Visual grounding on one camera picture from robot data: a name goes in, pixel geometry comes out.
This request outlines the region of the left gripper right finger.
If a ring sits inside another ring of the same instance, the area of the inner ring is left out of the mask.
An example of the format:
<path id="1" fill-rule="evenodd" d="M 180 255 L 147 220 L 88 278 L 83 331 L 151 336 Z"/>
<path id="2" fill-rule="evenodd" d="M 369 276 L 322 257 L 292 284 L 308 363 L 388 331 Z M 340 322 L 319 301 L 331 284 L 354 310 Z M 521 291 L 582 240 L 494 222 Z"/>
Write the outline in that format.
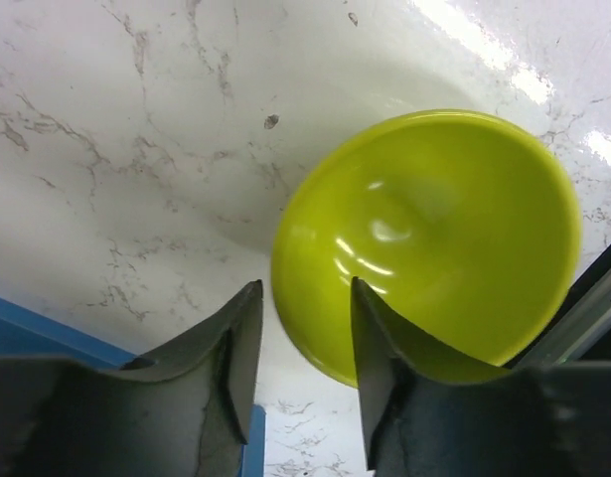
<path id="1" fill-rule="evenodd" d="M 351 283 L 368 468 L 377 476 L 611 476 L 611 362 L 512 371 Z"/>

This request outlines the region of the lime green bowl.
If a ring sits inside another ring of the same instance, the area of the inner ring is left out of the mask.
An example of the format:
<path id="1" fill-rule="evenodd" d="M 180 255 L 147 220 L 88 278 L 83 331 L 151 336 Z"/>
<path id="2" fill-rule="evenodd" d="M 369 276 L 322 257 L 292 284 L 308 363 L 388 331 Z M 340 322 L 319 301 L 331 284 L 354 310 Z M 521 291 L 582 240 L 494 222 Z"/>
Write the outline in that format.
<path id="1" fill-rule="evenodd" d="M 502 366 L 561 306 L 581 237 L 571 180 L 537 138 L 489 114 L 418 111 L 355 135 L 297 188 L 274 239 L 272 296 L 296 349 L 348 386 L 354 278 Z"/>

